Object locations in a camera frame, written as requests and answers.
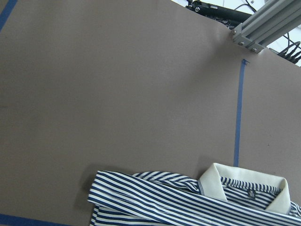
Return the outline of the aluminium frame post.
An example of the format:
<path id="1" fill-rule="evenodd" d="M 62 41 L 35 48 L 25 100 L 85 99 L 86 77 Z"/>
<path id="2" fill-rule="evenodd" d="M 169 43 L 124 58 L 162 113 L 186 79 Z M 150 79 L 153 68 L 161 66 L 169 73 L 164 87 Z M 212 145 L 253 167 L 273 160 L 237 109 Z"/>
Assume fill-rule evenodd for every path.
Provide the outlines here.
<path id="1" fill-rule="evenodd" d="M 269 0 L 233 29 L 233 42 L 259 53 L 300 24 L 299 0 Z"/>

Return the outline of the navy white striped polo shirt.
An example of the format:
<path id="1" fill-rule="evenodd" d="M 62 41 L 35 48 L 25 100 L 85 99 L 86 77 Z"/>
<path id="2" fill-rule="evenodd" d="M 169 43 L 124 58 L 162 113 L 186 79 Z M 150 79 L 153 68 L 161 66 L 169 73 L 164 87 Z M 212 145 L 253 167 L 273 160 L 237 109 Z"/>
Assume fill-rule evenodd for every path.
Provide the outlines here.
<path id="1" fill-rule="evenodd" d="M 92 226 L 298 226 L 285 178 L 213 163 L 199 178 L 99 171 Z"/>

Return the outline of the black clamp tool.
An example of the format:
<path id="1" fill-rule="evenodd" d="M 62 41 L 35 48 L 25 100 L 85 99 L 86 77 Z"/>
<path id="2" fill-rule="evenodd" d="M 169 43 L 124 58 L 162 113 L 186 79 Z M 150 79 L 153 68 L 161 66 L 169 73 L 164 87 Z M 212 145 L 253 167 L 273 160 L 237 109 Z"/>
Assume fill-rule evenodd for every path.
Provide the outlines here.
<path id="1" fill-rule="evenodd" d="M 217 22 L 220 22 L 230 29 L 238 26 L 247 20 L 251 14 L 206 3 L 200 0 L 188 0 L 186 8 L 199 15 L 205 16 Z"/>

